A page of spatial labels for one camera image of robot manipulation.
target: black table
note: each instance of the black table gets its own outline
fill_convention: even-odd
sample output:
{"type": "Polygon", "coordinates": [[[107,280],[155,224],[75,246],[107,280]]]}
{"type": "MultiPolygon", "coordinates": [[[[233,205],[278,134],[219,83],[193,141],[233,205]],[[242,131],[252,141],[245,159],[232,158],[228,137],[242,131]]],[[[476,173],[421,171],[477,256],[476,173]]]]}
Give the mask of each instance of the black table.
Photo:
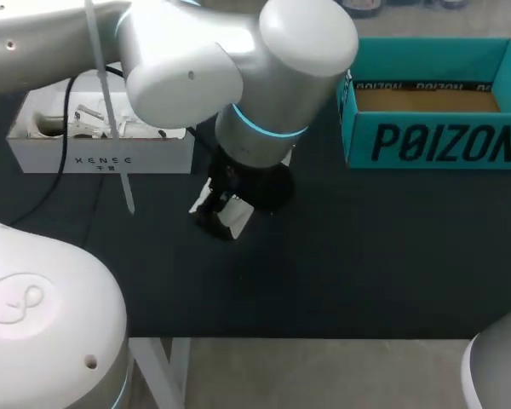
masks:
{"type": "MultiPolygon", "coordinates": [[[[4,140],[20,102],[0,98],[3,222],[53,178],[22,175],[4,140]]],[[[87,248],[132,336],[465,338],[511,310],[511,172],[348,170],[330,101],[295,151],[292,203],[223,243],[187,214],[206,161],[197,147],[193,175],[131,176],[134,216],[104,181],[87,248]]],[[[79,245],[99,180],[65,175],[20,227],[79,245]]]]}

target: robot logo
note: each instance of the robot logo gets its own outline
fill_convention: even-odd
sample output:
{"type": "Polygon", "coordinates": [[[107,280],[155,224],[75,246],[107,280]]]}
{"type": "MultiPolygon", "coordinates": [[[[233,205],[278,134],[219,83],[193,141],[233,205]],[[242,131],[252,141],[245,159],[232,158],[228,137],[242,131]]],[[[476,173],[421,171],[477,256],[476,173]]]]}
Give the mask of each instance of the robot logo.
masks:
{"type": "Polygon", "coordinates": [[[17,273],[0,279],[0,338],[24,339],[45,330],[58,313],[51,281],[39,274],[17,273]]]}

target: black cable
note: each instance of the black cable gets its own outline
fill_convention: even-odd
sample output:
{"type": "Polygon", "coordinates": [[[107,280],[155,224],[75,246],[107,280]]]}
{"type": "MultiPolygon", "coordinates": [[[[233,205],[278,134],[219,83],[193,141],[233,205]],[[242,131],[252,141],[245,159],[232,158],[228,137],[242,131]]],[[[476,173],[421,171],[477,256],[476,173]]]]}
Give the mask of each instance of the black cable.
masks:
{"type": "Polygon", "coordinates": [[[93,200],[93,204],[91,205],[89,221],[87,223],[87,228],[85,229],[85,234],[83,235],[83,240],[79,245],[82,249],[85,248],[87,242],[89,241],[89,234],[91,233],[91,228],[93,227],[93,220],[95,219],[96,210],[99,206],[100,202],[100,192],[102,191],[102,185],[104,185],[104,176],[100,175],[99,185],[96,188],[95,200],[93,200]]]}
{"type": "MultiPolygon", "coordinates": [[[[112,74],[118,75],[119,77],[123,77],[123,73],[111,66],[106,67],[106,71],[111,72],[112,74]]],[[[66,93],[65,93],[65,102],[64,102],[64,108],[63,108],[63,117],[62,117],[62,129],[63,129],[63,136],[62,136],[62,153],[60,156],[60,164],[59,164],[59,170],[57,170],[57,174],[55,175],[55,178],[53,182],[51,183],[51,186],[49,187],[48,191],[37,201],[37,203],[32,206],[32,208],[27,211],[25,214],[18,216],[16,219],[14,219],[12,222],[9,223],[9,226],[14,227],[16,224],[19,224],[23,220],[25,220],[27,217],[34,214],[36,211],[38,211],[44,204],[47,202],[49,197],[54,193],[56,188],[59,186],[59,182],[62,179],[62,176],[64,175],[65,171],[65,164],[66,164],[66,157],[68,154],[68,110],[70,106],[70,95],[72,93],[72,87],[74,85],[74,82],[76,79],[78,79],[79,76],[76,76],[74,78],[71,78],[70,81],[68,81],[68,85],[66,86],[66,93]]],[[[97,191],[97,198],[100,196],[100,189],[97,191]]]]}
{"type": "MultiPolygon", "coordinates": [[[[113,68],[111,66],[106,66],[106,71],[115,74],[121,78],[124,78],[123,72],[121,70],[118,70],[117,68],[113,68]]],[[[63,136],[62,136],[62,153],[60,156],[60,164],[59,169],[57,170],[57,174],[55,175],[55,178],[53,180],[53,183],[51,183],[51,186],[49,187],[48,191],[37,201],[37,203],[32,206],[32,208],[27,211],[25,214],[18,216],[16,219],[14,219],[9,226],[14,227],[16,224],[19,224],[20,222],[24,221],[27,217],[34,214],[36,211],[38,211],[45,202],[51,197],[51,195],[54,193],[56,188],[59,186],[60,180],[62,179],[62,176],[64,175],[65,170],[65,164],[66,164],[66,157],[68,154],[68,111],[70,106],[70,95],[72,93],[72,87],[74,85],[74,82],[78,76],[71,78],[70,81],[68,81],[68,85],[66,86],[66,93],[65,93],[65,101],[64,101],[64,109],[63,109],[63,118],[62,118],[62,129],[63,129],[63,136]]],[[[206,140],[200,135],[199,132],[197,132],[193,127],[188,127],[187,130],[193,135],[195,138],[195,141],[198,142],[204,149],[206,149],[209,153],[213,153],[214,149],[206,142],[206,140]]],[[[104,175],[102,175],[102,178],[99,181],[99,186],[97,187],[96,194],[95,194],[95,200],[93,204],[91,205],[91,214],[89,216],[89,225],[85,231],[85,234],[83,235],[83,241],[81,244],[81,247],[83,248],[89,239],[89,233],[91,230],[91,226],[93,224],[93,219],[95,217],[95,213],[98,207],[99,199],[100,199],[100,191],[102,190],[102,185],[104,184],[104,175]]]]}
{"type": "Polygon", "coordinates": [[[201,147],[206,149],[207,152],[209,152],[210,154],[214,152],[214,149],[212,149],[212,147],[206,142],[203,136],[197,130],[195,130],[195,128],[193,128],[192,126],[188,126],[186,130],[188,130],[189,133],[193,135],[195,141],[198,142],[201,145],[201,147]]]}

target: white table leg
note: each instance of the white table leg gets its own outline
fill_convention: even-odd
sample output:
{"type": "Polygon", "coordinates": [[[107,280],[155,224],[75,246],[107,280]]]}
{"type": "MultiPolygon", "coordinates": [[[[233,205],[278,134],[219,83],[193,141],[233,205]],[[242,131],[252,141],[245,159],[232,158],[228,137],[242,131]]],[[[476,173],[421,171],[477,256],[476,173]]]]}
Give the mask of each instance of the white table leg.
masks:
{"type": "Polygon", "coordinates": [[[173,338],[170,351],[170,367],[176,384],[180,388],[182,401],[186,401],[187,369],[189,368],[189,352],[191,338],[173,338]]]}
{"type": "Polygon", "coordinates": [[[129,348],[159,409],[184,409],[175,374],[159,338],[130,338],[129,348]]]}

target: open box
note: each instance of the open box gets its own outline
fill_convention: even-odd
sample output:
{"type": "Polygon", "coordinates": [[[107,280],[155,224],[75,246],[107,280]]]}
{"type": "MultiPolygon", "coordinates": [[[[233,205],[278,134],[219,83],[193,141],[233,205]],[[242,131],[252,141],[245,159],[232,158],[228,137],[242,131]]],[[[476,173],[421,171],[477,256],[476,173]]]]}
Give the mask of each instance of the open box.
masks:
{"type": "Polygon", "coordinates": [[[352,168],[511,170],[511,39],[361,38],[337,102],[352,168]]]}
{"type": "MultiPolygon", "coordinates": [[[[113,75],[107,79],[120,134],[119,151],[109,131],[100,80],[95,71],[86,72],[72,89],[64,172],[190,173],[194,139],[189,132],[144,124],[129,104],[123,79],[113,75]]],[[[66,84],[62,81],[28,93],[10,129],[8,144],[25,173],[59,169],[66,84]]]]}

